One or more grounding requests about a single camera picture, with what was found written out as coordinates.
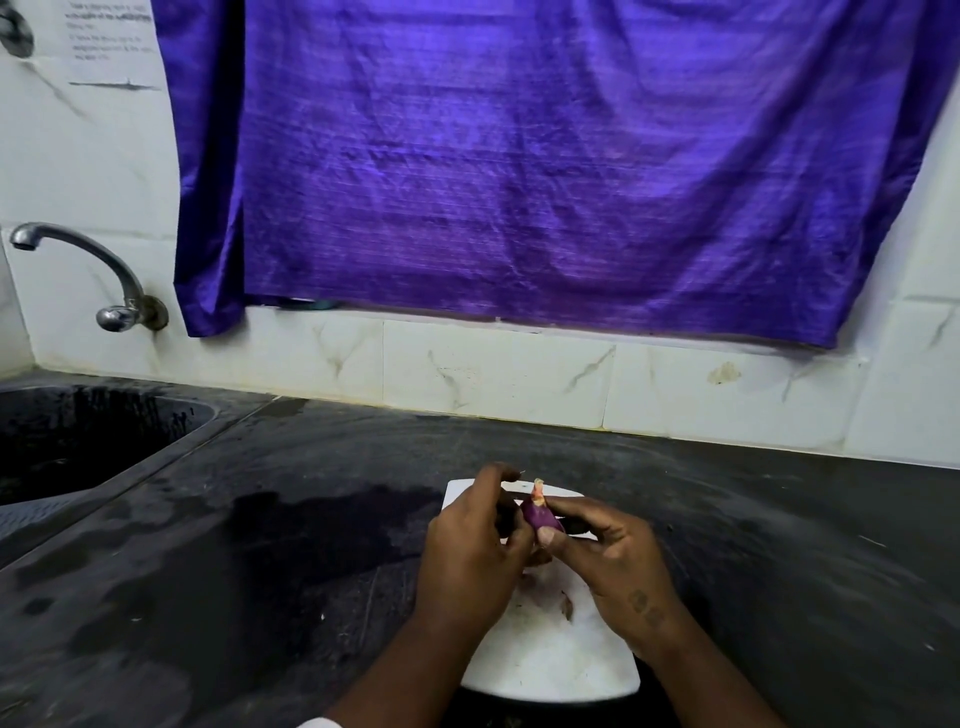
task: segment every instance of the white sleeve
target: white sleeve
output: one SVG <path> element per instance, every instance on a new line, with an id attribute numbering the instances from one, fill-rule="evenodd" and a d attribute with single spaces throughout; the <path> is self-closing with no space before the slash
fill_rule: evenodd
<path id="1" fill-rule="evenodd" d="M 300 728 L 340 728 L 340 724 L 334 723 L 329 718 L 315 717 L 313 720 L 307 720 Z"/>

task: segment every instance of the faucet spout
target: faucet spout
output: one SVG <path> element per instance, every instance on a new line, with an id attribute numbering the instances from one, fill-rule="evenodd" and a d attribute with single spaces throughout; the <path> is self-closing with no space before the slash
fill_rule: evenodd
<path id="1" fill-rule="evenodd" d="M 95 255 L 104 261 L 120 280 L 124 305 L 108 306 L 98 311 L 97 323 L 101 328 L 107 331 L 126 331 L 136 324 L 143 324 L 151 330 L 159 331 L 167 325 L 169 316 L 163 302 L 145 294 L 130 266 L 93 238 L 60 225 L 25 223 L 13 230 L 10 242 L 17 250 L 35 251 L 40 240 L 45 237 L 75 245 Z"/>

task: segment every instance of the hand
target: hand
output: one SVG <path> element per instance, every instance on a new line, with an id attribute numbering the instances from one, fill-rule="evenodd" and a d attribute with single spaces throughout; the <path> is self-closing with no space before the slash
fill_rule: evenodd
<path id="1" fill-rule="evenodd" d="M 540 544 L 576 571 L 607 625 L 640 657 L 676 639 L 692 620 L 674 591 L 646 521 L 586 497 L 548 497 L 561 516 L 586 521 L 598 542 L 541 528 Z"/>
<path id="2" fill-rule="evenodd" d="M 520 473 L 484 466 L 473 485 L 430 522 L 420 563 L 415 616 L 479 641 L 503 615 L 534 545 L 533 528 L 514 506 L 514 531 L 500 543 L 494 525 L 500 483 Z"/>

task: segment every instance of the left hand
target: left hand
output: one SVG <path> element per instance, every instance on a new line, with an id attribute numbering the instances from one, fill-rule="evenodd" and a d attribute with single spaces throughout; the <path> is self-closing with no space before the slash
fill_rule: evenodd
<path id="1" fill-rule="evenodd" d="M 503 463 L 484 466 L 473 485 L 430 522 L 416 617 L 479 641 L 503 615 L 534 546 L 533 528 L 518 508 L 506 544 L 494 525 L 500 483 L 519 475 Z"/>

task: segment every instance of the forearm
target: forearm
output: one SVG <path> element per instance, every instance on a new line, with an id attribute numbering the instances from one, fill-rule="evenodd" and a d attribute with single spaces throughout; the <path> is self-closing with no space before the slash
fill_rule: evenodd
<path id="1" fill-rule="evenodd" d="M 480 637 L 414 614 L 326 716 L 343 728 L 437 725 Z"/>
<path id="2" fill-rule="evenodd" d="M 684 610 L 646 650 L 684 728 L 785 728 L 741 672 Z"/>

